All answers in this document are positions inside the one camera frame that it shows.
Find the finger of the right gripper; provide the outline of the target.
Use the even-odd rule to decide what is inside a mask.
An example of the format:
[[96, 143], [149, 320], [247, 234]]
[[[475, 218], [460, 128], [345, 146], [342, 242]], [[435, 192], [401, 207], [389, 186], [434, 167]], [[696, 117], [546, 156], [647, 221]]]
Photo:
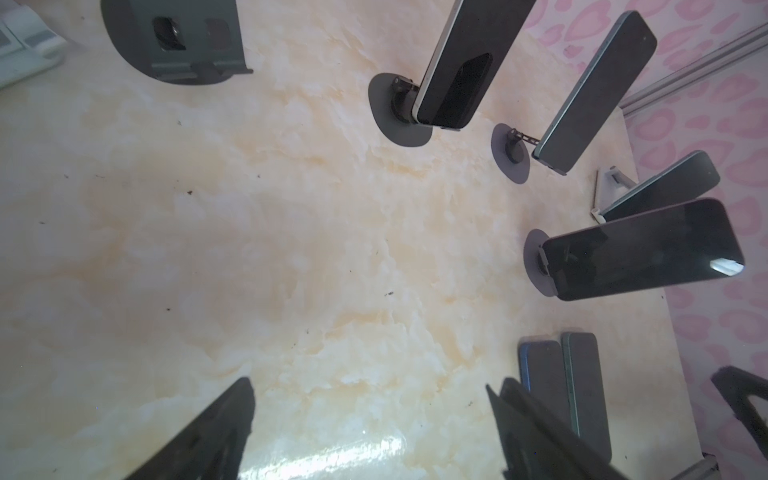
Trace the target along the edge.
[[767, 400], [767, 380], [746, 370], [726, 366], [717, 370], [711, 381], [746, 428], [764, 458], [767, 458], [767, 421], [763, 419], [751, 398]]

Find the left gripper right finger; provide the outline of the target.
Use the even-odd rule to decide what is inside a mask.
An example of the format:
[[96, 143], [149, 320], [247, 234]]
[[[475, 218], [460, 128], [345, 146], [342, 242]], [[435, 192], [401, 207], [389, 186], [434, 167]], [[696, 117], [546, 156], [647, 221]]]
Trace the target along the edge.
[[514, 378], [485, 387], [499, 433], [505, 479], [624, 480]]

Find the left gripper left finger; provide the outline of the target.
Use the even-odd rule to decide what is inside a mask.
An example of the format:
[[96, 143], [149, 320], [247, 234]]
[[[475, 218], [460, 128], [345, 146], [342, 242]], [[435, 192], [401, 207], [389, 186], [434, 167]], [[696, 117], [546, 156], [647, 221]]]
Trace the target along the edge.
[[251, 381], [241, 377], [127, 478], [236, 480], [255, 411]]

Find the pink-edged phone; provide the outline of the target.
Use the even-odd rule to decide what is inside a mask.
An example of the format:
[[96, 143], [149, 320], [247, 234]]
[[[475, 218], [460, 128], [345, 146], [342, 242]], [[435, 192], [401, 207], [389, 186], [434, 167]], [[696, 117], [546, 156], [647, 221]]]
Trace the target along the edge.
[[713, 198], [551, 237], [539, 251], [563, 301], [733, 277], [746, 267], [726, 208]]

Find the white phone stand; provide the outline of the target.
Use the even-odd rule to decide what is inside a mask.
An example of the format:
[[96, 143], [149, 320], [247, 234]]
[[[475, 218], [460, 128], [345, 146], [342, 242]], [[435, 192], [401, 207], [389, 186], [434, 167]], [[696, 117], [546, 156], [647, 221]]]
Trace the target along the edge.
[[1, 2], [2, 89], [58, 66], [67, 46], [30, 7]]

